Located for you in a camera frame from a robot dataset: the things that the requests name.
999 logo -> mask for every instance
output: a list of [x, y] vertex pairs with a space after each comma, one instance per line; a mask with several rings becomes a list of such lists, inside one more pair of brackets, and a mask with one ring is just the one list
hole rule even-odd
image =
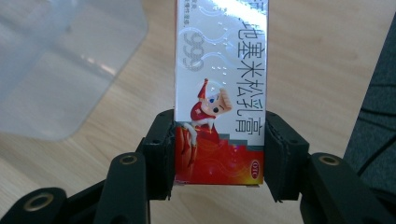
[[183, 64], [192, 72], [198, 72], [204, 67], [202, 57], [205, 50], [202, 45], [205, 38], [202, 34], [194, 32], [191, 35], [184, 34], [184, 42], [186, 45], [183, 46], [183, 52], [186, 58], [183, 58]]

transparent plastic container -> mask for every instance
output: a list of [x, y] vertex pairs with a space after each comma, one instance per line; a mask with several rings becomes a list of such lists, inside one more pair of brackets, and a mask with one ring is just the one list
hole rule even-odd
[[147, 32], [139, 0], [0, 1], [0, 132], [75, 132]]

red label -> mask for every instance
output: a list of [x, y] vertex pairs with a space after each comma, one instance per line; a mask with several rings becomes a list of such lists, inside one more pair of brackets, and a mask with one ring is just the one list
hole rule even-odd
[[254, 161], [253, 163], [251, 163], [251, 166], [250, 166], [251, 177], [253, 177], [253, 179], [257, 179], [257, 177], [259, 176], [259, 172], [260, 172], [259, 162]]

wood grain surface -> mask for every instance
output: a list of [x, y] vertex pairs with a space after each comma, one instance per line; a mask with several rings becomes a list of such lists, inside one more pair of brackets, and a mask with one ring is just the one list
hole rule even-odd
[[[174, 106], [174, 0], [145, 0], [148, 34], [82, 127], [60, 142], [0, 133], [0, 216], [26, 193], [69, 196], [106, 177], [135, 151], [155, 116]], [[342, 157], [396, 1], [270, 1], [267, 109], [310, 144]], [[268, 188], [174, 187], [151, 203], [152, 223], [302, 223], [298, 202]]]

